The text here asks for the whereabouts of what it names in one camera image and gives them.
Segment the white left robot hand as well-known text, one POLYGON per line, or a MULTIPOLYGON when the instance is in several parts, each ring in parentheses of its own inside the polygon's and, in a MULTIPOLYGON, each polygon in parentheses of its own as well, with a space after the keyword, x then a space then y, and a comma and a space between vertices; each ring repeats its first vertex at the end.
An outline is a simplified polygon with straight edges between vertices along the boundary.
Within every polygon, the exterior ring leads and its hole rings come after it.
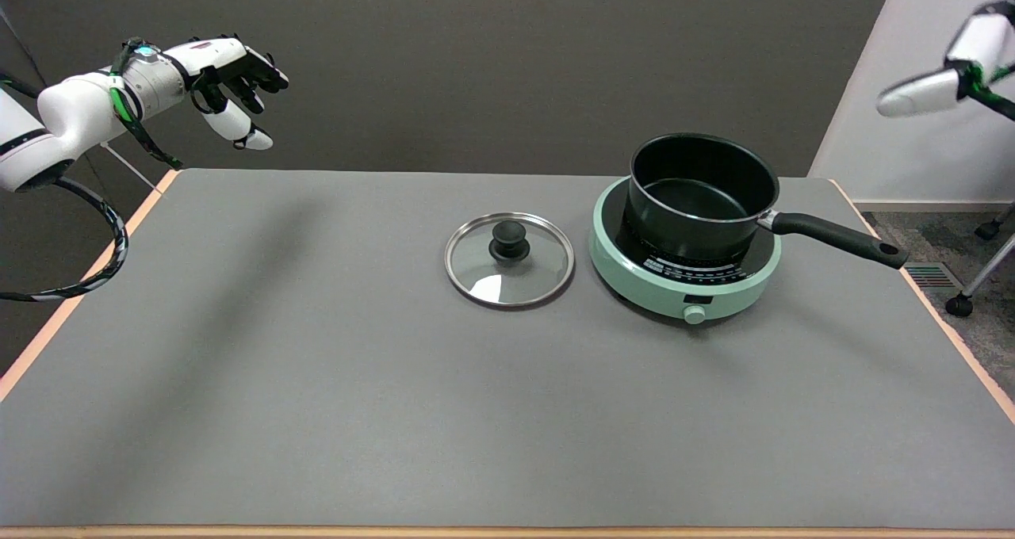
POLYGON ((289 76, 269 54, 260 54, 236 36, 218 36, 164 49, 182 76, 186 94, 213 131, 238 150, 272 148, 270 134, 251 119, 264 113, 259 96, 289 88, 289 76))

